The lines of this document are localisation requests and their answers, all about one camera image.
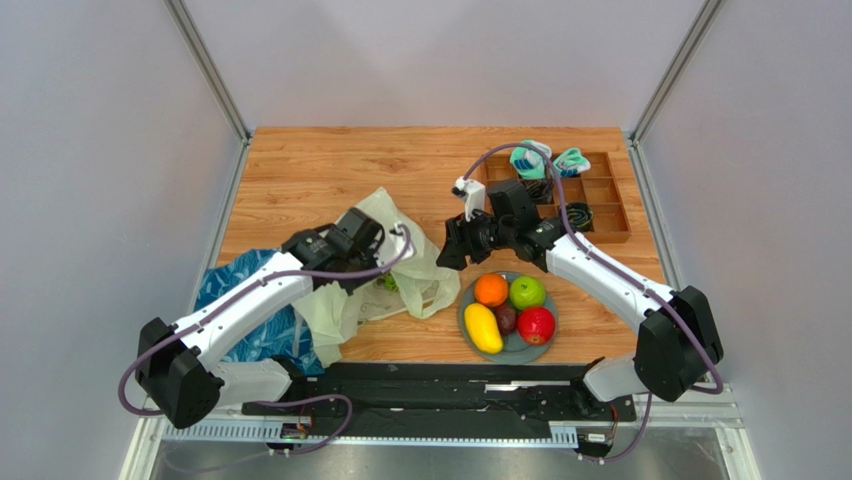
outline translucent plastic bag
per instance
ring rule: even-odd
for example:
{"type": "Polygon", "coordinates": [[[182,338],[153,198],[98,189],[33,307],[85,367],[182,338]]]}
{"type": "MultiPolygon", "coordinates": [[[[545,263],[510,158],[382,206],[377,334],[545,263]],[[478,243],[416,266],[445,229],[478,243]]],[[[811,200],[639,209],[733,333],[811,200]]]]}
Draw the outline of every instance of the translucent plastic bag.
{"type": "Polygon", "coordinates": [[[450,306],[461,290],[458,272],[435,265],[440,250],[396,208],[387,190],[379,188],[355,206],[385,230],[397,221],[404,222],[411,230],[417,254],[391,270],[398,291],[384,288],[379,279],[347,296],[342,288],[332,284],[293,303],[311,328],[314,351],[324,367],[341,359],[339,345],[355,336],[360,323],[406,310],[413,317],[428,318],[450,306]]]}

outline metal floor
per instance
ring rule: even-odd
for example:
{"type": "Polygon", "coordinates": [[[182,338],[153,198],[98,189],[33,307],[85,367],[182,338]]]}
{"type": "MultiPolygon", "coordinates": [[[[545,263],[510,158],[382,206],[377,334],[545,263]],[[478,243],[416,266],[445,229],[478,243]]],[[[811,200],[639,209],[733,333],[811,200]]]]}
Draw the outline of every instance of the metal floor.
{"type": "MultiPolygon", "coordinates": [[[[613,452],[635,430],[620,428],[613,452]]],[[[184,468],[220,465],[264,450],[230,442],[163,442],[160,451],[184,468]]],[[[537,448],[402,447],[331,445],[304,457],[264,457],[227,470],[187,475],[158,461],[152,479],[452,480],[487,478],[727,480],[719,440],[712,428],[653,428],[632,455],[606,467],[579,462],[573,451],[537,448]]]]}

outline orange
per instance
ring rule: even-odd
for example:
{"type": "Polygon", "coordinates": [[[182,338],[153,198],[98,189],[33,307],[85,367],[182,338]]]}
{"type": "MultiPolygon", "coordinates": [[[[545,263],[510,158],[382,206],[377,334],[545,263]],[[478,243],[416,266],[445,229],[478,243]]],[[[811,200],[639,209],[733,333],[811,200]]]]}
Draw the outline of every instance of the orange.
{"type": "Polygon", "coordinates": [[[476,281],[473,296],[486,307],[499,307],[509,298],[509,282],[502,275],[486,273],[476,281]]]}

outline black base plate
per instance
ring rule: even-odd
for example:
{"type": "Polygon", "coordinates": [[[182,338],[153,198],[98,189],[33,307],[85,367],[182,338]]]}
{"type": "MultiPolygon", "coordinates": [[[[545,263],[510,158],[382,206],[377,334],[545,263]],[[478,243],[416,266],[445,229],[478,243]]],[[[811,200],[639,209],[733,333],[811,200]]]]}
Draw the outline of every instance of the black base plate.
{"type": "MultiPolygon", "coordinates": [[[[571,386],[541,385],[486,393],[485,385],[567,381],[581,375],[583,369],[583,365],[336,363],[325,375],[294,384],[285,399],[346,395],[355,409],[344,436],[550,438],[549,421],[610,422],[611,409],[596,418],[581,416],[572,405],[571,386]]],[[[627,400],[630,397],[619,398],[612,405],[620,421],[630,422],[636,419],[636,411],[627,400]]],[[[323,402],[287,414],[312,417],[311,433],[328,435],[343,421],[345,409],[341,402],[323,402]]],[[[282,412],[245,404],[243,413],[282,412]]]]}

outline green apple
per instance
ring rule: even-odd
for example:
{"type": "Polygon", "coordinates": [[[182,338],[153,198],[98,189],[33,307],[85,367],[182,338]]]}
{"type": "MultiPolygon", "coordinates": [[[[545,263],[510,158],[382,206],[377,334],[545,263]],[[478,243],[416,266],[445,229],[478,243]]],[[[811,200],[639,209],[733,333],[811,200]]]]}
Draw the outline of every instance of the green apple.
{"type": "Polygon", "coordinates": [[[518,310],[544,305],[547,291],[538,280],[527,277],[518,277],[509,287],[509,300],[518,310]]]}

